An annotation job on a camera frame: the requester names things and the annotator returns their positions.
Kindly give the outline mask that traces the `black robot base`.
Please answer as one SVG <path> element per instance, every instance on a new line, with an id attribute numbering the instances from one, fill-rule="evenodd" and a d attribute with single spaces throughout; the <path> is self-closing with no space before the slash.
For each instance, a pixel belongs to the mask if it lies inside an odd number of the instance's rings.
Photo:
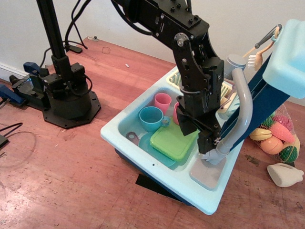
<path id="1" fill-rule="evenodd" d="M 67 82 L 47 68 L 21 79 L 12 75 L 10 82 L 14 93 L 25 99 L 26 105 L 42 111 L 46 122 L 70 129 L 89 124 L 101 109 L 96 93 L 87 84 L 84 67 L 75 63 L 71 71 L 74 79 Z"/>

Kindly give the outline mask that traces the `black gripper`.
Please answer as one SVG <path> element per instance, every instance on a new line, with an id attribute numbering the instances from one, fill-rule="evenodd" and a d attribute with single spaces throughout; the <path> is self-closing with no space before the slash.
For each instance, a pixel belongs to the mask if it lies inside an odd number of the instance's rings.
<path id="1" fill-rule="evenodd" d="M 184 93 L 176 99 L 179 103 L 177 116 L 182 134 L 187 136 L 197 130 L 201 131 L 197 140 L 200 154 L 216 148 L 221 129 L 216 118 L 220 108 L 220 94 Z"/>

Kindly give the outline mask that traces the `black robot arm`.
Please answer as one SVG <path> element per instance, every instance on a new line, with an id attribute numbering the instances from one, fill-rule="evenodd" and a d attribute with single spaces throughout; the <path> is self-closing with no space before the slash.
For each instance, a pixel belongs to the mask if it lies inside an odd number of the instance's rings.
<path id="1" fill-rule="evenodd" d="M 216 148 L 224 62 L 214 52 L 209 24 L 192 14 L 188 0 L 115 0 L 119 15 L 140 32 L 155 37 L 173 52 L 181 76 L 177 118 L 184 135 L 199 131 L 198 148 L 205 154 Z"/>

